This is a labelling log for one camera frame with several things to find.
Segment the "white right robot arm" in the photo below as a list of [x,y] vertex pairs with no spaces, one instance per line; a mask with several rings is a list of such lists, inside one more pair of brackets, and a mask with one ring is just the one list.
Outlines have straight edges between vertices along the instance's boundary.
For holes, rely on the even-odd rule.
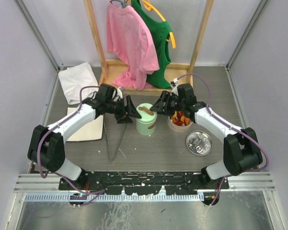
[[223,158],[201,169],[201,183],[207,189],[213,188],[219,178],[237,176],[255,169],[263,162],[255,131],[229,123],[213,112],[208,104],[197,101],[188,83],[178,85],[171,92],[163,91],[150,110],[166,116],[181,111],[223,143]]

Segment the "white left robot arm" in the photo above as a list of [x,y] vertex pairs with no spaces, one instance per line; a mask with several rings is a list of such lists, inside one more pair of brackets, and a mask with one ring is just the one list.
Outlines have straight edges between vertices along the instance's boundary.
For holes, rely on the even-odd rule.
[[76,190],[86,186],[87,174],[84,169],[65,156],[65,142],[80,128],[104,114],[114,115],[117,123],[132,123],[133,118],[141,118],[131,97],[122,95],[123,89],[101,84],[91,97],[80,97],[76,110],[49,126],[34,128],[27,157],[39,166],[69,181]]

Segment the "white square plate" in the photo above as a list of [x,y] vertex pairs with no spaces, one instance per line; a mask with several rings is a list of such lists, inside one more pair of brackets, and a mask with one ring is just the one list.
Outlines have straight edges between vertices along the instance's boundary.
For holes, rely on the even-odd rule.
[[93,109],[83,108],[71,119],[63,124],[64,141],[91,141],[102,138],[103,116],[96,118]]

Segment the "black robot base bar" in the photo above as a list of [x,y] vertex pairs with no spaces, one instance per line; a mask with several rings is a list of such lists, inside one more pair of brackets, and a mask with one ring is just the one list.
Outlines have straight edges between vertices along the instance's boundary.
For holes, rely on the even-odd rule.
[[75,190],[89,194],[100,191],[107,195],[195,195],[200,190],[228,189],[226,177],[210,180],[198,172],[127,172],[83,171],[75,181],[60,174],[59,190]]

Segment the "metal serving tongs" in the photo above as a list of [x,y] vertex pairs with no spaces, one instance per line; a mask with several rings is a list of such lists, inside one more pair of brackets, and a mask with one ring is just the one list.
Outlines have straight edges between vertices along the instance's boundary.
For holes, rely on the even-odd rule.
[[127,124],[118,124],[111,128],[112,124],[108,123],[108,119],[104,118],[103,121],[103,131],[106,142],[106,153],[109,164],[113,164],[117,158],[117,154],[120,151],[120,146],[123,141]]

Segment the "round silver tin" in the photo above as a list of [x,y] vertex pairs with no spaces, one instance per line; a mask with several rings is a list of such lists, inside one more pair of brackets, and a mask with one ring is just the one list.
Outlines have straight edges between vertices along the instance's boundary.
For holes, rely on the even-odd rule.
[[185,126],[185,125],[184,126],[177,126],[172,122],[171,118],[172,118],[172,116],[168,117],[168,120],[167,120],[168,126],[171,130],[178,132],[178,133],[183,133],[183,132],[188,131],[193,124],[193,122],[191,121],[188,126]]

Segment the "white cloth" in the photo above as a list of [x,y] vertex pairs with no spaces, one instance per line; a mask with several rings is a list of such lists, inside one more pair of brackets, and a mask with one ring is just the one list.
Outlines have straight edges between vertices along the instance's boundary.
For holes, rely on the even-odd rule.
[[83,87],[93,86],[93,88],[86,88],[82,91],[82,99],[91,97],[98,90],[98,88],[95,88],[95,86],[98,86],[97,79],[87,62],[60,71],[58,77],[69,105],[80,103],[80,90]]

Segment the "mint green tin canister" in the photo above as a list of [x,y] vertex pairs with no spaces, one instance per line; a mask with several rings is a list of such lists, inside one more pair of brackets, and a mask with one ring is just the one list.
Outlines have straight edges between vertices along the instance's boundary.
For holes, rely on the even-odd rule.
[[142,118],[136,119],[136,129],[144,136],[151,135],[156,129],[156,115],[142,115]]

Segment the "mint green canister lid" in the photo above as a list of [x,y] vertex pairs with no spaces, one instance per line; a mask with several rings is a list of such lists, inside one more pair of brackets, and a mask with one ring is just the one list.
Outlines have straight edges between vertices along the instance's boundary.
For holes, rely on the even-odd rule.
[[136,120],[143,124],[154,122],[157,118],[157,113],[150,110],[152,106],[153,105],[150,103],[142,103],[138,105],[136,110],[140,114],[141,118],[137,118]]

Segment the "silver embossed tin lid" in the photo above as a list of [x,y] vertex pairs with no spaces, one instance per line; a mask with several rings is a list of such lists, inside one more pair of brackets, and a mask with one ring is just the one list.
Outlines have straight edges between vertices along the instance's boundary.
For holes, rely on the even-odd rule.
[[186,147],[192,154],[204,156],[211,152],[213,143],[207,133],[203,131],[193,131],[186,137]]

